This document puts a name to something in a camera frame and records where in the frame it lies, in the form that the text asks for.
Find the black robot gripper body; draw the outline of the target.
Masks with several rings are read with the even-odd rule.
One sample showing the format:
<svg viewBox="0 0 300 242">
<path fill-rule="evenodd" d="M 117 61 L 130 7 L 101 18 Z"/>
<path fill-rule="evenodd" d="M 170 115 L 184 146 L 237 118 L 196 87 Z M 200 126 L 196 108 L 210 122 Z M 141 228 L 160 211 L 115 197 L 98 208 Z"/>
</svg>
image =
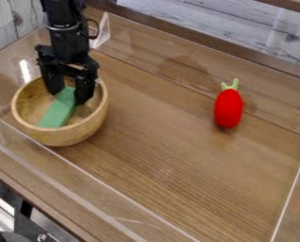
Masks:
<svg viewBox="0 0 300 242">
<path fill-rule="evenodd" d="M 38 44 L 36 63 L 44 79 L 98 77 L 98 62 L 89 56 L 90 40 L 97 35 L 89 34 L 89 25 L 47 26 L 51 43 Z"/>
</svg>

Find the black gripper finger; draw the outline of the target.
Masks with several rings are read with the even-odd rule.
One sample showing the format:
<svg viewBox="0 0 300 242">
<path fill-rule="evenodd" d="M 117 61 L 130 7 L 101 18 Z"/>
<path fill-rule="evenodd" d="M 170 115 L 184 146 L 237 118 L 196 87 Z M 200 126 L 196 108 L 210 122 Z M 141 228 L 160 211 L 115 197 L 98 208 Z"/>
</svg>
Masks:
<svg viewBox="0 0 300 242">
<path fill-rule="evenodd" d="M 95 76 L 75 77 L 75 101 L 78 105 L 82 105 L 93 97 L 95 84 Z"/>
<path fill-rule="evenodd" d="M 40 65 L 40 74 L 48 93 L 55 95 L 65 88 L 63 75 L 55 67 L 47 65 Z"/>
</svg>

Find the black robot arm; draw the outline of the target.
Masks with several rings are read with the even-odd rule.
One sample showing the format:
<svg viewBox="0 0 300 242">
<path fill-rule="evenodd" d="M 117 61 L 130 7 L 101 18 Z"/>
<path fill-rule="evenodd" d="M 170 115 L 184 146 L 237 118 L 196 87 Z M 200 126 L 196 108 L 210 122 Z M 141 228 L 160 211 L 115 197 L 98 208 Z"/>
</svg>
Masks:
<svg viewBox="0 0 300 242">
<path fill-rule="evenodd" d="M 99 63 L 89 56 L 98 35 L 89 34 L 89 18 L 82 14 L 85 0 L 39 0 L 47 15 L 50 45 L 38 44 L 36 64 L 47 91 L 57 95 L 65 88 L 65 76 L 75 81 L 75 103 L 82 105 L 94 95 Z"/>
</svg>

